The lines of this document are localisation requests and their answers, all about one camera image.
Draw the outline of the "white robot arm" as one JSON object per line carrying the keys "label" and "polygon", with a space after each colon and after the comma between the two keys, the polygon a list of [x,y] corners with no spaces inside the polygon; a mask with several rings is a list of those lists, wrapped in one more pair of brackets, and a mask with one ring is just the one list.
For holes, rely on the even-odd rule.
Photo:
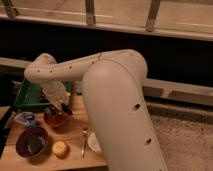
{"label": "white robot arm", "polygon": [[62,63],[43,53],[24,76],[41,85],[52,104],[66,98],[63,81],[82,82],[84,106],[109,171],[168,171],[142,91],[147,70],[139,52],[123,49]]}

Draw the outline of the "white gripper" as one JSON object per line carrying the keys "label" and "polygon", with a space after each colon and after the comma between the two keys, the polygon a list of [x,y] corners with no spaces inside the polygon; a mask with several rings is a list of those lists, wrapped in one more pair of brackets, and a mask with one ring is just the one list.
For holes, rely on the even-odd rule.
{"label": "white gripper", "polygon": [[64,84],[60,81],[42,83],[41,87],[46,98],[57,109],[61,110],[62,105],[69,104],[69,96]]}

